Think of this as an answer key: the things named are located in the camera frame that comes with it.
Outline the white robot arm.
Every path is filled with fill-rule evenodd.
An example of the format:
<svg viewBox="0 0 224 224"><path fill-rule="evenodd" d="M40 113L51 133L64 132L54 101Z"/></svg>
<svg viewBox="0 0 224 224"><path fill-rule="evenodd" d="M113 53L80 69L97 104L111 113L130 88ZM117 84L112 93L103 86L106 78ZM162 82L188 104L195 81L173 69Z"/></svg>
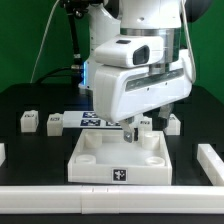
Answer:
<svg viewBox="0 0 224 224"><path fill-rule="evenodd" d="M99 118L134 138L134 120L158 108L166 125L172 103L196 80L192 48L180 46L188 24L213 0L100 0L88 7L90 56L79 87L93 94Z"/></svg>

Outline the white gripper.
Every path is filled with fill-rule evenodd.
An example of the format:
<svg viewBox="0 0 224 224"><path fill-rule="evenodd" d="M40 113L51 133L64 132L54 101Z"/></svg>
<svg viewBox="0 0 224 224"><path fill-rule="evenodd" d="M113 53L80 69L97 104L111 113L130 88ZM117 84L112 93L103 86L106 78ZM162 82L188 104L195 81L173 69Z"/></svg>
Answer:
<svg viewBox="0 0 224 224"><path fill-rule="evenodd" d="M191 73L187 49L180 50L179 60L170 64L169 72L157 75L151 75L148 66L134 69L100 66L94 79L94 111L103 120L120 121L123 138L131 143L134 120L130 117L160 107L158 116L168 119L174 107L172 102L189 96Z"/></svg>

